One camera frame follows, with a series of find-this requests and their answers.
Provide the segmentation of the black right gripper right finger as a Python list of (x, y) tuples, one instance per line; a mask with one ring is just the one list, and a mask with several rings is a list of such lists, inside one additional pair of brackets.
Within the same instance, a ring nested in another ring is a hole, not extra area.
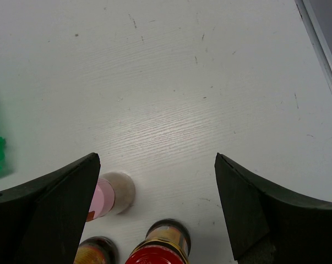
[(332, 202), (275, 184), (222, 154), (215, 175), (238, 263), (332, 263)]

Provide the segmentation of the red cap sauce jar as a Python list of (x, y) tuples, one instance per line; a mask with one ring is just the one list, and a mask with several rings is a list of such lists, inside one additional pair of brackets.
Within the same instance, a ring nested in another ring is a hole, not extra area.
[(188, 264), (191, 237), (188, 229), (171, 218), (155, 222), (145, 239), (131, 252), (126, 264)]
[(78, 246), (74, 264), (117, 264), (119, 252), (115, 243), (105, 236), (93, 236)]

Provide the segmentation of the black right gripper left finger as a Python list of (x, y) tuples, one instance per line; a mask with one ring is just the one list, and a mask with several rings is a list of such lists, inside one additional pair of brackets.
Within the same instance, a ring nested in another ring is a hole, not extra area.
[(0, 191), (0, 263), (73, 263), (100, 167), (90, 153)]

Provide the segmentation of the pink cap spice jar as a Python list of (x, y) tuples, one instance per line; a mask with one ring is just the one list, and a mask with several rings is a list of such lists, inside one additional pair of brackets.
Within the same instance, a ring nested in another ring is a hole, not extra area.
[(133, 203), (135, 193), (135, 185), (129, 175), (122, 172), (103, 174), (97, 181), (86, 221), (122, 213)]

